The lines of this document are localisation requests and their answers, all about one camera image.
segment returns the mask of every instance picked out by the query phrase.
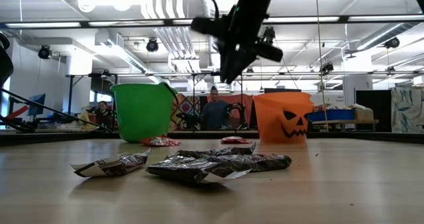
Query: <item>bucket handle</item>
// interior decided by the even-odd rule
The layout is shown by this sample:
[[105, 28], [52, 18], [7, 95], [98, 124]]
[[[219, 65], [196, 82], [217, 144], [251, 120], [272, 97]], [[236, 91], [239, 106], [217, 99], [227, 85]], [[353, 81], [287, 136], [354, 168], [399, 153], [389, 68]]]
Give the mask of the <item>bucket handle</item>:
[[168, 89], [168, 91], [170, 91], [170, 93], [174, 96], [174, 99], [177, 101], [177, 106], [178, 106], [180, 102], [178, 102], [177, 95], [174, 93], [174, 91], [171, 89], [171, 87], [168, 84], [166, 83], [163, 83], [163, 84], [165, 85], [166, 89]]

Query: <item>wooden table surface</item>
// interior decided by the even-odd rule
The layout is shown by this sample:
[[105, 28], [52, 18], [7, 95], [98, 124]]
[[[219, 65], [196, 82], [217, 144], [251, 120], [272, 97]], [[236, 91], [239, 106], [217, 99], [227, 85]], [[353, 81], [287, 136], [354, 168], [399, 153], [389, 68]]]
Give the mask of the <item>wooden table surface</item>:
[[[148, 164], [179, 148], [155, 148]], [[348, 139], [260, 145], [287, 154], [287, 170], [248, 174], [223, 186], [190, 188], [143, 170], [120, 178], [76, 176], [84, 163], [145, 147], [77, 140], [0, 148], [0, 223], [423, 223], [424, 146]]]

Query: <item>man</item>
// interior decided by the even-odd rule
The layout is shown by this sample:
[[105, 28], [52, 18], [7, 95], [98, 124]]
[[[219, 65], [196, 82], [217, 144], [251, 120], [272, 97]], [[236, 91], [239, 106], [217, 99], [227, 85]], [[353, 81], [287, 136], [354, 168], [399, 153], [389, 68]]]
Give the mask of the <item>man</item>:
[[211, 88], [211, 101], [205, 105], [201, 117], [206, 124], [206, 128], [219, 129], [222, 126], [228, 126], [227, 102], [218, 99], [218, 90], [216, 87]]

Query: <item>candy wrapper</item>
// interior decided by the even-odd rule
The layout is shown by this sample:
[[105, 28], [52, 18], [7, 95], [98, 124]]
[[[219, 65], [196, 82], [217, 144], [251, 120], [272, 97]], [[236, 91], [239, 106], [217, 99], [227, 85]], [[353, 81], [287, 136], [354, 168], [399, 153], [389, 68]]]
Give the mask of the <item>candy wrapper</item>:
[[161, 137], [150, 137], [147, 139], [142, 139], [140, 141], [144, 146], [154, 146], [154, 147], [165, 147], [165, 146], [178, 146], [181, 144], [180, 141], [171, 139], [166, 135]]
[[250, 144], [249, 140], [242, 137], [225, 137], [221, 139], [221, 144]]
[[124, 176], [142, 168], [146, 162], [150, 149], [142, 154], [119, 154], [116, 157], [94, 161], [91, 164], [71, 164], [75, 174], [83, 178], [94, 176]]
[[230, 147], [221, 149], [205, 149], [205, 150], [179, 150], [172, 156], [183, 156], [191, 158], [201, 158], [203, 156], [221, 156], [231, 154], [252, 154], [256, 148], [256, 143], [247, 148]]
[[209, 184], [240, 178], [250, 170], [235, 170], [225, 163], [210, 162], [206, 159], [172, 156], [150, 165], [146, 171], [187, 184]]
[[292, 160], [286, 155], [222, 155], [204, 157], [207, 161], [218, 162], [234, 168], [235, 170], [248, 170], [251, 172], [265, 172], [283, 170], [290, 167]]

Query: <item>blue bin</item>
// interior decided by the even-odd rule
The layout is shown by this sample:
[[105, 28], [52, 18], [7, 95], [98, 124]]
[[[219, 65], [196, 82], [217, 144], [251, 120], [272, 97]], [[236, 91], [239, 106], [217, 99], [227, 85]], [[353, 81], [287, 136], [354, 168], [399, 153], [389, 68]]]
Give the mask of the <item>blue bin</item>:
[[[327, 111], [327, 119], [334, 120], [354, 120], [355, 110], [331, 109]], [[307, 116], [308, 121], [325, 121], [324, 111], [312, 112]]]

